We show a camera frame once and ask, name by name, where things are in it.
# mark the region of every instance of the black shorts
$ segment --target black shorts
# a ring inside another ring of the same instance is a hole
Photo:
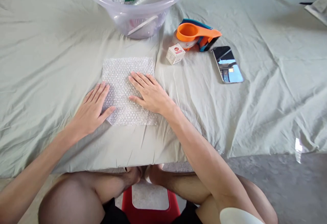
[[[197,208],[198,207],[195,204],[187,201],[185,209],[183,210],[181,215],[172,222],[172,224],[179,224],[179,223],[202,224],[198,215],[195,213],[195,210]],[[105,210],[106,214],[101,224],[109,224],[109,223],[130,224],[126,214],[120,208],[116,207],[114,198],[112,198],[109,202],[104,204],[103,209]]]

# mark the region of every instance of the bed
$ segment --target bed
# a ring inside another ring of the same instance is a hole
[[[0,0],[0,177],[20,173],[101,81],[105,58],[153,57],[155,77],[224,157],[327,151],[327,27],[300,2],[181,0],[160,32],[122,36],[92,0]],[[244,82],[221,82],[210,52],[165,59],[183,18],[222,33]],[[185,161],[167,122],[105,121],[61,159],[55,173]]]

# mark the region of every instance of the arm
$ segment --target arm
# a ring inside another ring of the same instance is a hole
[[[100,115],[108,91],[109,85],[105,86],[104,83],[91,90],[64,130],[0,192],[0,223],[17,223],[65,152],[93,133],[114,111],[115,108],[110,107]]]
[[[132,73],[129,80],[141,93],[143,99],[135,96],[129,98],[166,118],[195,173],[214,197],[218,210],[227,207],[239,208],[263,222],[242,183],[228,164],[187,120],[153,76]]]

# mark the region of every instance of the leg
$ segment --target leg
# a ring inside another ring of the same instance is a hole
[[[64,174],[43,198],[39,223],[100,224],[105,216],[102,204],[118,197],[140,177],[141,172],[136,167],[123,174],[85,171]]]
[[[278,223],[277,214],[264,193],[253,182],[238,176],[247,191],[253,205],[266,224]],[[173,173],[163,171],[160,165],[154,165],[150,171],[152,183],[161,185],[180,197],[201,205],[196,213],[202,223],[217,223],[219,213],[213,196],[195,173]]]

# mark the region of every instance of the bubble wrap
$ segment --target bubble wrap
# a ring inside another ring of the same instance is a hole
[[[110,106],[116,110],[107,120],[112,125],[155,125],[156,114],[129,100],[130,95],[142,97],[128,80],[130,72],[154,75],[153,58],[105,59],[103,62],[102,81],[110,85],[102,111]]]

